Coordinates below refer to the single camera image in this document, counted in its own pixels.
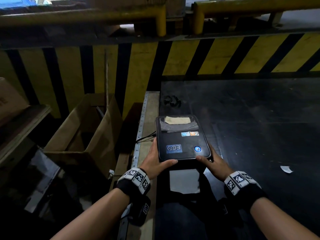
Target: metal edge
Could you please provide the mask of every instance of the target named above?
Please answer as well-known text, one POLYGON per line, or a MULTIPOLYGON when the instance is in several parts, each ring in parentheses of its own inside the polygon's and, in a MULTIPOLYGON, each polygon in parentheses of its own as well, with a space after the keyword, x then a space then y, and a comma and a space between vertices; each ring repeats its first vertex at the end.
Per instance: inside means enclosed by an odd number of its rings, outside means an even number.
MULTIPOLYGON (((139 127, 138 127, 136 140, 139 140, 142 137, 142 131, 143 131, 144 119, 145 119, 145 116, 146 116, 149 93, 154 93, 154 91, 146 91, 146 93, 144 95, 144 100, 143 100, 143 105, 142 105, 142 110, 141 110, 141 115, 140 115, 140 122, 139 122, 139 127)), ((134 153, 133 153, 133 159, 132 159, 131 168, 134 168, 134 167, 138 166, 139 151, 140 151, 140 143, 136 143, 136 145, 134 146, 134 153)), ((126 212, 128 212, 129 208, 130 208, 130 205, 127 206, 127 208, 125 209, 125 211, 124 211, 124 213, 122 215, 126 215, 126 212)), ((125 217, 122 220, 120 220, 120 226, 119 226, 117 240, 126 240, 127 231, 128 231, 128 225, 129 225, 129 222, 128 222, 128 218, 127 217, 125 217)))

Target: floor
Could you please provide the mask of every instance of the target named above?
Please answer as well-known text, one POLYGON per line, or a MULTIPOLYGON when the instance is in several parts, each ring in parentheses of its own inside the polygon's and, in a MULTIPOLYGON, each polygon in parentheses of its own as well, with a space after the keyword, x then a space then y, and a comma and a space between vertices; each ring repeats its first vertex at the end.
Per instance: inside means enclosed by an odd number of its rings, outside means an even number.
MULTIPOLYGON (((319 91, 320 78, 165 81, 159 116, 197 116, 209 143, 233 169, 252 176, 270 200, 320 235, 319 91), (178 102, 165 105, 166 96, 178 102)), ((204 174, 215 198, 225 197, 223 183, 204 174)), ((234 227, 237 238, 261 239, 252 218, 240 214, 244 224, 234 227)), ((179 203, 157 206, 156 240, 208 239, 205 228, 179 203)))

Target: yellow metal railing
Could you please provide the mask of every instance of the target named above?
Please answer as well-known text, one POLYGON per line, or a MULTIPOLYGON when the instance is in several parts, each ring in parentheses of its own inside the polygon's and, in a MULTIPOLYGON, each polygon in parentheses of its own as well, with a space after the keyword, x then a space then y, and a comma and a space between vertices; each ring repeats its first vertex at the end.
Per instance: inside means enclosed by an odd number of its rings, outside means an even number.
POLYGON ((166 35, 166 6, 147 6, 127 11, 100 11, 82 9, 55 12, 0 15, 0 28, 31 25, 71 24, 80 22, 106 22, 126 24, 135 20, 155 19, 157 35, 166 35))
POLYGON ((320 8, 320 0, 219 0, 194 3, 193 33, 202 33, 204 19, 223 15, 267 14, 320 8))

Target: wristband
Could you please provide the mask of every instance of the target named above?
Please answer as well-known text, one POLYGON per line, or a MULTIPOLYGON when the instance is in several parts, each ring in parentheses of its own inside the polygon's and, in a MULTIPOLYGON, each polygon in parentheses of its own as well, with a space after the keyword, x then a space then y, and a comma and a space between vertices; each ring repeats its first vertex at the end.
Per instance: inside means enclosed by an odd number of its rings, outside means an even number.
POLYGON ((262 197, 268 197, 261 189, 261 186, 243 171, 231 173, 225 183, 225 194, 228 198, 234 199, 234 203, 240 209, 250 211, 254 202, 262 197))
POLYGON ((150 180, 143 169, 132 168, 118 179, 116 188, 130 197, 130 202, 146 195, 150 190, 150 180))

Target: cable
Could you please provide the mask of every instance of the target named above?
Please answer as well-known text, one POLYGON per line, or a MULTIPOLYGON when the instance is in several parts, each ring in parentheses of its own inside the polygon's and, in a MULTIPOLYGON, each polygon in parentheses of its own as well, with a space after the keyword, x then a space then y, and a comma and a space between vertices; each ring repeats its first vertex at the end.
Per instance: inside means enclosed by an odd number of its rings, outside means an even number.
POLYGON ((142 137, 142 138, 140 138, 140 139, 138 139, 138 140, 136 140, 136 143, 138 143, 139 141, 141 141, 141 140, 143 140, 143 139, 146 139, 146 138, 148 138, 148 137, 155 137, 156 136, 156 132, 152 132, 150 135, 147 135, 147 136, 145 136, 145 137, 142 137))

